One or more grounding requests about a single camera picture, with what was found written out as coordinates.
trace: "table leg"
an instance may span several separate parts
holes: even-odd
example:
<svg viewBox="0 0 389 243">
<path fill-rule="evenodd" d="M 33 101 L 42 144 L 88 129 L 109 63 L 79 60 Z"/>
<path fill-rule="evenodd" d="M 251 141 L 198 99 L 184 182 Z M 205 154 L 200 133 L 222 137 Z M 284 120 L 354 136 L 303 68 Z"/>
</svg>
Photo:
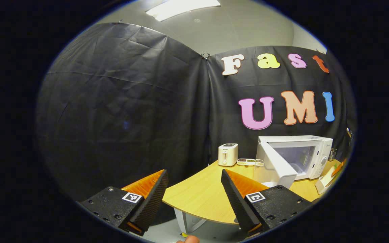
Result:
<svg viewBox="0 0 389 243">
<path fill-rule="evenodd" d="M 178 209 L 175 210 L 176 220 L 178 221 L 179 229 L 184 234 L 189 234 L 199 228 L 207 220 L 193 217 L 189 214 L 186 214 Z"/>
</svg>

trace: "microwave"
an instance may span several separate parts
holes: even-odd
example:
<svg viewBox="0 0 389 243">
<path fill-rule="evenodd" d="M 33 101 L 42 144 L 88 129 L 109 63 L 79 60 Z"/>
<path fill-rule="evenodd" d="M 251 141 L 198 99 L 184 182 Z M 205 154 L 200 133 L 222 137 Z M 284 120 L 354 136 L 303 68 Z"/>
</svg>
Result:
<svg viewBox="0 0 389 243">
<path fill-rule="evenodd" d="M 295 180 L 320 177 L 331 152 L 332 138 L 260 136 L 254 179 L 268 187 L 290 188 Z"/>
</svg>

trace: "fluorescent light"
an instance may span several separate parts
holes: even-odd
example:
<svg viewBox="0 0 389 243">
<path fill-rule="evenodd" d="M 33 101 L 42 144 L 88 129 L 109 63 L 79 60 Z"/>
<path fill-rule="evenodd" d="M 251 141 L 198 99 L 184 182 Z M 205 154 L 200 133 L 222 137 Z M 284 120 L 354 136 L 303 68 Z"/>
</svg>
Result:
<svg viewBox="0 0 389 243">
<path fill-rule="evenodd" d="M 147 11 L 158 21 L 166 20 L 194 9 L 220 6 L 217 0 L 170 0 Z"/>
</svg>

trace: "wooden table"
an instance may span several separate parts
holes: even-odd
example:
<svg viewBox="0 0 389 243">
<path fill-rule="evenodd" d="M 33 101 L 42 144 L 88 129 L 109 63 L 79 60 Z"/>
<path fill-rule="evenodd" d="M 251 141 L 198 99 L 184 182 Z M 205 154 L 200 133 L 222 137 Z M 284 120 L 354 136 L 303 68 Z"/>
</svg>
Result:
<svg viewBox="0 0 389 243">
<path fill-rule="evenodd" d="M 327 161 L 321 176 L 325 175 L 331 166 L 336 163 L 339 162 L 337 160 Z M 162 201 L 176 209 L 178 220 L 184 219 L 186 221 L 185 214 L 189 214 L 199 218 L 199 220 L 203 219 L 203 222 L 209 220 L 217 223 L 238 224 L 235 223 L 235 214 L 221 184 L 222 169 L 228 169 L 248 178 L 253 178 L 253 166 L 239 166 L 237 164 L 234 166 L 219 166 L 218 161 L 216 161 L 197 174 L 167 188 Z M 290 190 L 306 200 L 313 201 L 325 194 L 318 194 L 315 187 L 317 180 L 317 178 L 297 180 L 293 182 Z"/>
</svg>

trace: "white toaster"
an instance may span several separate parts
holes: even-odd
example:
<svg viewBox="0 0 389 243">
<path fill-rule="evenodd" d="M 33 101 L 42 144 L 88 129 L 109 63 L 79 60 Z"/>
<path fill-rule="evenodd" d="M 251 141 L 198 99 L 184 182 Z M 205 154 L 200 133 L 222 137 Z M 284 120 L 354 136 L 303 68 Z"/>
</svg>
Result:
<svg viewBox="0 0 389 243">
<path fill-rule="evenodd" d="M 238 160 L 238 144 L 226 143 L 219 147 L 219 165 L 233 166 Z"/>
</svg>

